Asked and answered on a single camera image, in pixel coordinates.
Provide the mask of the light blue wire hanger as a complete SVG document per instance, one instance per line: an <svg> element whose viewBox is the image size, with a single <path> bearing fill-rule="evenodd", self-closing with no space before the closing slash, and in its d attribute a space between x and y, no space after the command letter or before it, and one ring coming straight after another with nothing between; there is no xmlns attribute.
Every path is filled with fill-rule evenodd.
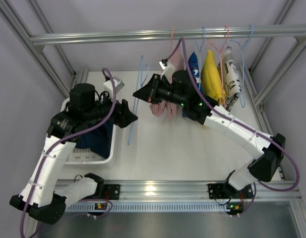
<svg viewBox="0 0 306 238"><path fill-rule="evenodd" d="M148 78L149 71L150 71L150 66L144 64L144 55L142 55L141 58L140 58L139 71L138 71L138 75L137 75L136 90L141 89L144 86L144 83ZM132 112L135 115L138 115L138 113L137 113L138 112L138 104L139 104L139 99L134 98ZM131 125L130 125L128 140L127 140L127 145L128 146L132 143L134 124L135 124L135 122L132 122Z"/></svg>

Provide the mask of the pink trousers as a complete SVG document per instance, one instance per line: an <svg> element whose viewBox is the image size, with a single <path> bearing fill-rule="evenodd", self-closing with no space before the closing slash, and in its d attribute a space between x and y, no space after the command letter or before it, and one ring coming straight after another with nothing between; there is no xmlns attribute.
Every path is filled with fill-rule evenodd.
<svg viewBox="0 0 306 238"><path fill-rule="evenodd" d="M175 71L184 69L184 58L180 52L180 49L177 49L174 55L170 59L170 63L174 66ZM177 115L177 106L173 103L162 101L159 104L150 104L150 111L154 116L160 117L167 113L168 119L172 120Z"/></svg>

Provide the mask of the navy blue trousers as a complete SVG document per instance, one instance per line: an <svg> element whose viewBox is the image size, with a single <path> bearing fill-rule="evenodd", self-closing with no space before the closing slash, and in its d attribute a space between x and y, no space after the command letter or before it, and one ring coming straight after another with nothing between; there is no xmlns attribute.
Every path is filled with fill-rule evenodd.
<svg viewBox="0 0 306 238"><path fill-rule="evenodd" d="M114 125L107 121L97 129L80 136L76 148L90 149L92 152L107 159L110 155Z"/></svg>

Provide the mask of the pink wire hanger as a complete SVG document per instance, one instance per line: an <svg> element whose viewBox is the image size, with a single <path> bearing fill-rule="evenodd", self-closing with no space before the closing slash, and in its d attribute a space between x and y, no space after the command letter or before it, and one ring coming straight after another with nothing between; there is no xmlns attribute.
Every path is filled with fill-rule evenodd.
<svg viewBox="0 0 306 238"><path fill-rule="evenodd" d="M174 31L175 31L175 28L173 27L172 32L171 32L170 56L168 57L169 60L171 59L171 57L174 55L174 52L176 51L176 49L173 49Z"/></svg>

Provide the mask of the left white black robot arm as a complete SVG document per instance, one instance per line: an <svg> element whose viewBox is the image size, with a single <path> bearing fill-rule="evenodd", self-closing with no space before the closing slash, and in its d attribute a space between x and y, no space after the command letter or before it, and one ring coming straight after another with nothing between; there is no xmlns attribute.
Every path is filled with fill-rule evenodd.
<svg viewBox="0 0 306 238"><path fill-rule="evenodd" d="M39 222L53 225L72 204L84 198L101 198L104 179L92 173L63 189L55 188L82 131L108 120L125 128L138 119L129 109L127 100L118 101L107 91L101 93L99 100L96 95L95 86L88 83L77 84L71 89L67 108L51 119L39 162L26 187L11 197L11 206Z"/></svg>

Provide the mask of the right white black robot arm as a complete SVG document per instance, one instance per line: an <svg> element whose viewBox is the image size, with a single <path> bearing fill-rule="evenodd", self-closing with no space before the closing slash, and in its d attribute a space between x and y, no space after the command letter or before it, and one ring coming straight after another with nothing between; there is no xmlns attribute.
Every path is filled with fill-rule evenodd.
<svg viewBox="0 0 306 238"><path fill-rule="evenodd" d="M256 181L270 182L283 160L285 137L263 133L233 116L216 100L203 95L189 72L178 70L172 77L169 82L164 75L153 74L133 96L151 104L165 101L181 106L189 119L220 132L251 155L252 159L230 172L223 183L229 195Z"/></svg>

